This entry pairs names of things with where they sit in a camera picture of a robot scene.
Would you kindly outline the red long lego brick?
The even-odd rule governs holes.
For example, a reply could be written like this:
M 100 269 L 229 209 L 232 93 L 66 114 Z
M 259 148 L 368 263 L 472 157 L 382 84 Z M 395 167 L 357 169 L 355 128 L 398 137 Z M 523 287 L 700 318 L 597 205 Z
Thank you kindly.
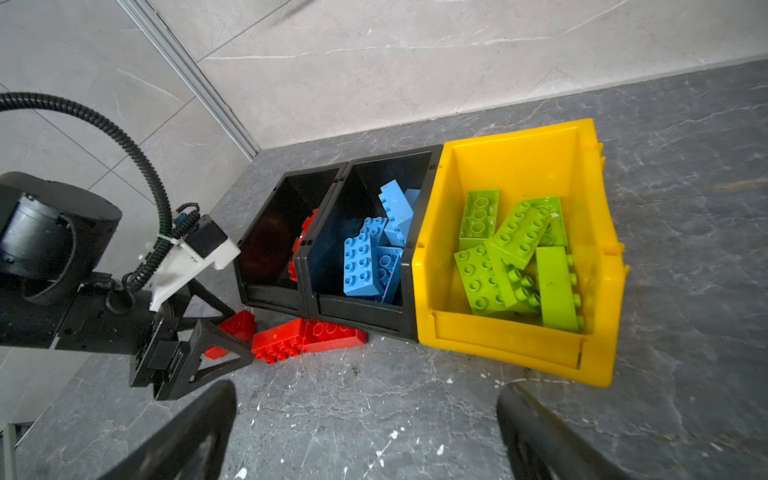
M 363 330 L 339 324 L 296 319 L 254 335 L 251 352 L 257 360 L 274 364 L 305 353 L 320 353 L 362 346 Z

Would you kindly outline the blue square lego brick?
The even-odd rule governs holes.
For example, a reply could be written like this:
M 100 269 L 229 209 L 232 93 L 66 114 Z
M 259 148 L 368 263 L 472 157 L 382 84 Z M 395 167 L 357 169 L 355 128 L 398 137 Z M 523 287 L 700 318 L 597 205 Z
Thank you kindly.
M 360 233 L 367 234 L 374 246 L 388 246 L 389 241 L 387 239 L 384 230 L 388 224 L 386 217 L 367 217 L 360 229 Z

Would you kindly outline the red arch lego piece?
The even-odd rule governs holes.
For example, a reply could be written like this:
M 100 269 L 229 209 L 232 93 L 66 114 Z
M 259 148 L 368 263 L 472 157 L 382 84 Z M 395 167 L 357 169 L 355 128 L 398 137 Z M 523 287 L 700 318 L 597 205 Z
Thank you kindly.
M 299 250 L 299 248 L 300 248 L 300 246 L 302 244 L 302 241 L 304 240 L 304 238 L 308 234 L 308 232 L 310 230 L 310 227 L 311 227 L 311 225 L 312 225 L 312 223 L 313 223 L 317 213 L 318 213 L 318 210 L 314 209 L 312 211 L 312 214 L 310 216 L 308 216 L 304 220 L 304 222 L 302 223 L 302 230 L 300 232 L 300 235 L 294 240 L 294 243 L 293 243 L 293 246 L 292 246 L 292 256 L 291 256 L 291 259 L 290 259 L 290 261 L 288 263 L 289 278 L 290 278 L 290 280 L 292 282 L 297 282 L 298 281 L 297 270 L 296 270 L 296 262 L 295 262 L 295 254 L 298 252 L 298 250 Z

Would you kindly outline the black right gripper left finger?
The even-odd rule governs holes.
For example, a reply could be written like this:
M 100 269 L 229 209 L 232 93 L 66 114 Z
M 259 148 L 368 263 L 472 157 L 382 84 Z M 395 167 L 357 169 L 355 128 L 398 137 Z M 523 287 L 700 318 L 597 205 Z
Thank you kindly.
M 237 414 L 235 385 L 213 383 L 104 479 L 217 479 Z

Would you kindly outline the red lego plate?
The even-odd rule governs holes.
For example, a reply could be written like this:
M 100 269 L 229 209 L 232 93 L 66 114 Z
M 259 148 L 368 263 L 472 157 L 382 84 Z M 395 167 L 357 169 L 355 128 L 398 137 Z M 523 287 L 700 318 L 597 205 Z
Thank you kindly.
M 222 322 L 219 328 L 241 342 L 251 343 L 256 333 L 255 316 L 250 311 L 243 310 Z M 227 354 L 229 354 L 229 351 L 225 349 L 210 347 L 207 349 L 205 357 L 211 360 L 218 360 Z

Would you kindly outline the blue long lego brick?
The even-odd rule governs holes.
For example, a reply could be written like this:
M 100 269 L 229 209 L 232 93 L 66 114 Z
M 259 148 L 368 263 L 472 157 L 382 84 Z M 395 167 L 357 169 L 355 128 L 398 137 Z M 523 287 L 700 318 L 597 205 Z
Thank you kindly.
M 343 291 L 347 296 L 375 297 L 382 293 L 376 251 L 368 233 L 344 242 Z

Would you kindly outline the green long lego brick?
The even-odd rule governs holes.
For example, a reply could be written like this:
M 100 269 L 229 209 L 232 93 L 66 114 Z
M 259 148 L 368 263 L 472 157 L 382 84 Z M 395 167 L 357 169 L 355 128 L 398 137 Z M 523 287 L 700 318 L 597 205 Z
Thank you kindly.
M 485 242 L 490 258 L 524 269 L 533 258 L 552 220 L 552 211 L 525 200 L 515 205 L 497 232 Z

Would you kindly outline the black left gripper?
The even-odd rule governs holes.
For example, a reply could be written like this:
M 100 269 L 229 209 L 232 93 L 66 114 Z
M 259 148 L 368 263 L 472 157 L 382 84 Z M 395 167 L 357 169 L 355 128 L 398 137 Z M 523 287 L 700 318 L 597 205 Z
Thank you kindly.
M 216 314 L 187 315 L 194 300 Z M 190 280 L 173 294 L 170 305 L 173 317 L 158 314 L 148 340 L 130 358 L 131 387 L 151 386 L 157 401 L 179 400 L 253 362 L 249 343 L 218 327 L 235 311 L 199 281 Z M 178 330 L 192 330 L 189 339 L 180 340 Z

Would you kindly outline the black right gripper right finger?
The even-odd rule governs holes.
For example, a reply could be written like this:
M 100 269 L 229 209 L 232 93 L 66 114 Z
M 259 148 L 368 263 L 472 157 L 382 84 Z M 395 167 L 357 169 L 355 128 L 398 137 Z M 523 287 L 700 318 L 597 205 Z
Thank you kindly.
M 628 479 L 518 384 L 502 388 L 496 414 L 516 479 Z

